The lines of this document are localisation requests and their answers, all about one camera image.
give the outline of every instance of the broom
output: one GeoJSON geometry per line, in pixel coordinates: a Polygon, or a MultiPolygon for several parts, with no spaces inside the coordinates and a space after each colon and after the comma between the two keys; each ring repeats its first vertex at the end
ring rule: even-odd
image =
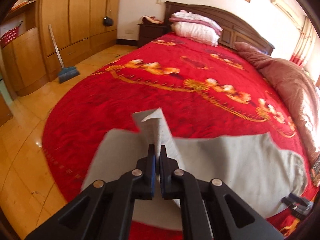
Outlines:
{"type": "Polygon", "coordinates": [[[54,36],[53,36],[53,32],[52,32],[52,27],[51,27],[51,24],[49,24],[49,31],[50,31],[50,34],[51,34],[51,39],[52,39],[52,42],[53,42],[53,45],[54,45],[54,48],[57,52],[57,56],[59,58],[59,61],[60,61],[60,64],[61,64],[61,68],[62,70],[58,73],[58,78],[59,78],[59,83],[63,83],[71,78],[74,78],[78,75],[80,75],[79,71],[77,70],[76,67],[65,67],[64,66],[64,63],[62,61],[62,58],[61,58],[61,55],[60,55],[60,52],[58,50],[58,47],[57,47],[57,43],[54,39],[54,36]]]}

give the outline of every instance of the electrical outlet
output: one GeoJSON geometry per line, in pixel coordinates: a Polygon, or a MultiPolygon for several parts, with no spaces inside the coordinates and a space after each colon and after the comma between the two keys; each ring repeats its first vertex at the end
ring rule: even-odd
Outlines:
{"type": "Polygon", "coordinates": [[[133,34],[133,30],[125,30],[125,34],[133,34]]]}

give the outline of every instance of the red basket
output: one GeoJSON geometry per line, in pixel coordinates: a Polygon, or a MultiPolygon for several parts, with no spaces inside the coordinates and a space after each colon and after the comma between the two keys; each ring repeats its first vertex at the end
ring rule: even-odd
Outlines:
{"type": "Polygon", "coordinates": [[[19,27],[6,32],[0,39],[1,48],[3,49],[9,42],[13,41],[19,36],[19,27]]]}

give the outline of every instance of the broom handle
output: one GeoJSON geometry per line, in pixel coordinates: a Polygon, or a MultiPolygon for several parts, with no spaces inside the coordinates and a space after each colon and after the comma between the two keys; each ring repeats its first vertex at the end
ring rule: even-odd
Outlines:
{"type": "Polygon", "coordinates": [[[58,59],[59,59],[60,64],[61,64],[61,67],[65,68],[64,63],[63,63],[62,58],[61,58],[61,55],[60,55],[60,52],[58,50],[58,46],[57,46],[56,40],[54,39],[54,36],[53,36],[53,31],[52,31],[51,24],[49,24],[49,31],[50,31],[50,34],[51,34],[51,39],[52,39],[54,48],[55,48],[55,50],[57,52],[57,56],[58,56],[58,59]]]}

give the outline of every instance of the white wall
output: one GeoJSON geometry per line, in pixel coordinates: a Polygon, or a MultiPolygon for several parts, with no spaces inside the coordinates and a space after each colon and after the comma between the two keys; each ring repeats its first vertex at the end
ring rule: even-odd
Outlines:
{"type": "Polygon", "coordinates": [[[314,80],[314,82],[317,82],[320,75],[320,39],[318,36],[316,38],[315,47],[311,57],[304,68],[309,72],[310,77],[314,80]]]}
{"type": "MultiPolygon", "coordinates": [[[[293,23],[270,0],[162,0],[187,4],[201,4],[232,12],[249,23],[259,34],[275,46],[273,57],[290,59],[300,33],[293,23]]],[[[285,0],[298,14],[303,25],[304,12],[295,0],[285,0]]],[[[143,15],[164,18],[164,5],[156,0],[120,0],[118,39],[137,40],[139,28],[136,25],[143,15]]]]}

